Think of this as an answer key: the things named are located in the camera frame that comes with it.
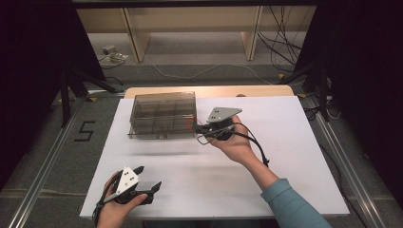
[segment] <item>person's left hand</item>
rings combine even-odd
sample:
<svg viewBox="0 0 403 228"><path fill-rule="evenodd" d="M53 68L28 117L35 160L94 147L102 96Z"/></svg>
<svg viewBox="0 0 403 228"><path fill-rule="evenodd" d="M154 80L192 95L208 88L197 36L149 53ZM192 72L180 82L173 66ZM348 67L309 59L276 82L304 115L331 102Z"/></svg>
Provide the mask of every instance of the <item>person's left hand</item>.
<svg viewBox="0 0 403 228"><path fill-rule="evenodd" d="M112 177L106 182L105 188L112 180ZM112 194L113 184L109 187L106 193L106 197ZM125 223L125 219L127 215L133 210L135 207L140 205L147 198L147 194L141 194L134 199L132 199L127 204L120 204L115 202L114 200L105 204L104 208L101 210L100 217L98 220L98 228L107 227L107 228L118 228L122 227Z"/></svg>

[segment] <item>black wall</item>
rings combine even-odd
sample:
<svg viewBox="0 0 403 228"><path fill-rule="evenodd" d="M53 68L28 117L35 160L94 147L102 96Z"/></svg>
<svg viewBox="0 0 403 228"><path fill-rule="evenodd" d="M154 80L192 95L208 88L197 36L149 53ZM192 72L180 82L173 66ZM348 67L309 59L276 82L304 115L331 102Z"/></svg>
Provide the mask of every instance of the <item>black wall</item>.
<svg viewBox="0 0 403 228"><path fill-rule="evenodd" d="M368 1L356 13L332 71L333 92L403 208L403 13L389 1Z"/></svg>
<svg viewBox="0 0 403 228"><path fill-rule="evenodd" d="M44 124L64 68L105 76L71 5L11 1L0 10L1 189Z"/></svg>

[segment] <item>forearm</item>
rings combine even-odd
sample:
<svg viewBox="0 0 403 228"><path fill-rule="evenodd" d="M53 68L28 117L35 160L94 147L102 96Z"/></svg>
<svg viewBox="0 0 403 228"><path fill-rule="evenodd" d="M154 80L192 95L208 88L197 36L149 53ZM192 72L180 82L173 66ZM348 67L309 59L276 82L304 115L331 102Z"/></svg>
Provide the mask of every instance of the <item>forearm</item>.
<svg viewBox="0 0 403 228"><path fill-rule="evenodd" d="M251 173L261 191L278 180L278 176L259 161L257 157L248 158L242 161L241 164Z"/></svg>
<svg viewBox="0 0 403 228"><path fill-rule="evenodd" d="M331 227L326 219L289 184L281 179L265 189L261 196L269 203L280 227Z"/></svg>

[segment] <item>person's right hand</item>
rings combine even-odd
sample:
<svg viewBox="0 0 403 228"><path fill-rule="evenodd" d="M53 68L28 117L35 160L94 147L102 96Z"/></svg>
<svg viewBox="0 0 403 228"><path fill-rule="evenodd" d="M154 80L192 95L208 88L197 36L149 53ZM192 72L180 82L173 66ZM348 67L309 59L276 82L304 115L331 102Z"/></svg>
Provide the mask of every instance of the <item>person's right hand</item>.
<svg viewBox="0 0 403 228"><path fill-rule="evenodd" d="M240 118L237 115L232 117L232 121L234 123L240 123L234 124L234 131L243 135L248 135L248 130L241 125ZM255 153L252 151L251 143L248 139L245 139L242 136L232 135L226 141L219 141L213 138L207 138L207 140L224 152L224 154L234 162L245 165L247 162L257 159Z"/></svg>

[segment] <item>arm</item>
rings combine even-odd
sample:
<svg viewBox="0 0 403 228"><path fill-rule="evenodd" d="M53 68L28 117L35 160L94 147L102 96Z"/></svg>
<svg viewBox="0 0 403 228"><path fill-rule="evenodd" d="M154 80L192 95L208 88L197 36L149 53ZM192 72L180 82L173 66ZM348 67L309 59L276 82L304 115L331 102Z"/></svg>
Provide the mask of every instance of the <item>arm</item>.
<svg viewBox="0 0 403 228"><path fill-rule="evenodd" d="M240 123L238 116L234 116L232 120ZM235 131L248 134L247 129L240 124L235 124ZM263 191L261 196L269 203L281 227L330 227L323 216L291 188L287 180L280 180L260 162L247 139L232 135L227 141L211 138L209 141L230 160L242 164L251 173Z"/></svg>

